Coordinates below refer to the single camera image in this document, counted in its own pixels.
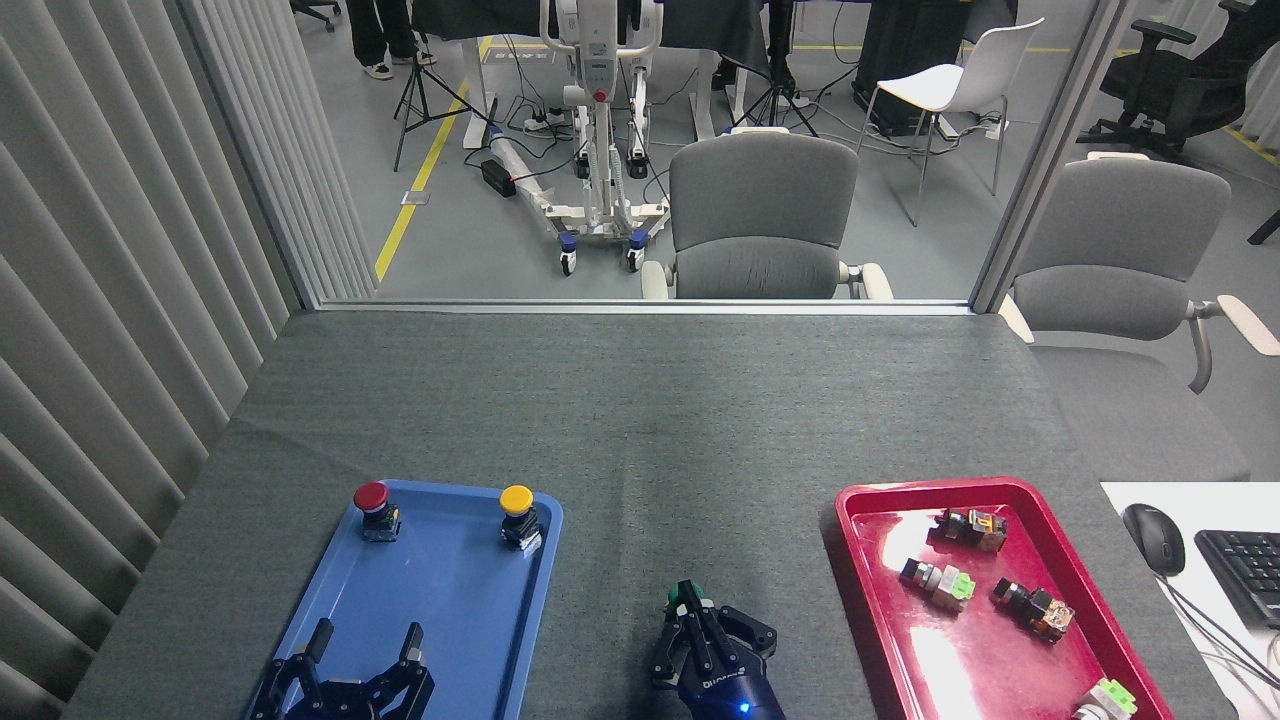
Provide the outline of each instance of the blue tray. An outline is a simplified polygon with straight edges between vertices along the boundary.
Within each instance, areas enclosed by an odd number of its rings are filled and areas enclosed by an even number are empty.
[[[416,620],[435,680],[424,720],[516,720],[559,542],[559,503],[534,493],[544,539],[526,556],[498,533],[500,489],[384,482],[401,510],[398,539],[365,542],[362,514],[348,505],[275,657],[306,646],[329,618],[320,680],[367,680],[396,661]],[[298,697],[294,685],[284,707]]]

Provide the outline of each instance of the red tray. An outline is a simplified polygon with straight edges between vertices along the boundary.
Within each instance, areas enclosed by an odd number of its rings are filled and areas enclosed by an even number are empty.
[[[947,507],[1000,515],[1009,539],[998,553],[934,541],[928,530]],[[856,587],[842,592],[859,655],[873,691],[893,688],[876,698],[881,716],[1065,720],[1106,676],[1134,694],[1135,720],[1174,717],[1044,498],[1025,482],[854,486],[836,497],[836,515],[856,575]],[[908,557],[969,573],[977,588],[968,607],[952,615],[900,580]],[[1043,587],[1075,610],[1057,644],[995,605],[1001,577]]]

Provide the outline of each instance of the black table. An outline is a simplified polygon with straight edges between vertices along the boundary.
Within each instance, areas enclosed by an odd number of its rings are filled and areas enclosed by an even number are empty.
[[[630,0],[618,0],[620,17]],[[768,77],[762,0],[666,0],[662,45],[714,50]],[[554,8],[552,35],[554,36]],[[413,29],[445,40],[488,35],[538,37],[538,0],[413,0]]]
[[[293,318],[65,719],[241,717],[378,478],[563,505],[526,720],[687,717],[645,667],[684,578],[778,629],[791,717],[874,717],[827,555],[836,493],[996,474],[1046,496],[1178,716],[1234,716],[1043,387],[996,316]]]

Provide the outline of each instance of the computer mouse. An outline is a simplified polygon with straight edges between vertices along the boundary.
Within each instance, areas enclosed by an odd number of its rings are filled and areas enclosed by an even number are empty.
[[[1129,529],[1133,542],[1156,573],[1171,578],[1187,566],[1187,547],[1183,533],[1174,520],[1162,511],[1135,502],[1124,509],[1124,527]]]

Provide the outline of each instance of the tripod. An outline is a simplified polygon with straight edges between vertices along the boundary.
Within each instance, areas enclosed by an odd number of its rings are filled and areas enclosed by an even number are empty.
[[[462,106],[458,108],[457,110],[449,110],[447,113],[440,113],[439,115],[433,115],[426,106],[426,87],[422,85],[424,77],[429,78],[435,85],[443,87],[444,91],[452,95],[454,100],[462,102]],[[421,108],[413,104],[415,95],[417,96],[417,101],[421,102],[422,105]],[[399,143],[396,146],[396,164],[392,165],[393,173],[399,172],[399,156],[401,151],[404,149],[404,136],[425,126],[431,120],[439,120],[442,118],[448,118],[462,113],[475,113],[477,118],[481,118],[486,123],[493,124],[489,115],[485,115],[480,110],[476,110],[475,105],[468,102],[466,97],[462,97],[461,95],[454,92],[453,88],[445,85],[445,82],[442,81],[435,73],[424,68],[421,63],[417,61],[416,53],[413,54],[413,70],[408,76],[408,82],[404,83],[404,92],[401,92],[399,102],[396,104],[396,113],[392,114],[392,118],[398,119],[399,111],[402,109],[404,110],[404,119],[401,122],[401,140]],[[408,122],[410,114],[416,114],[419,119],[415,120],[413,123],[410,123]]]
[[[818,131],[813,129],[809,118],[804,117],[791,97],[795,92],[795,81],[791,79],[791,70],[787,68],[787,55],[791,54],[794,26],[795,0],[769,0],[769,90],[753,102],[742,117],[750,117],[760,106],[760,102],[767,101],[769,104],[769,124],[777,126],[778,99],[785,97],[791,109],[800,117],[800,122],[804,123],[809,135],[818,137]]]

